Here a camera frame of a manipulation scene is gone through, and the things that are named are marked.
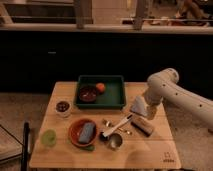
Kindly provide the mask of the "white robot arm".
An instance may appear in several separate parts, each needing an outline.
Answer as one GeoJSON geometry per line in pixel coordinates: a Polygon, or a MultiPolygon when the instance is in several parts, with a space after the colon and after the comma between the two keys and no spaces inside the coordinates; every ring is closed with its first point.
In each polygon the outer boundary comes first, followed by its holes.
{"type": "Polygon", "coordinates": [[[178,81],[179,74],[173,68],[151,74],[144,92],[146,103],[157,106],[166,99],[199,118],[213,133],[213,101],[178,86],[178,81]]]}

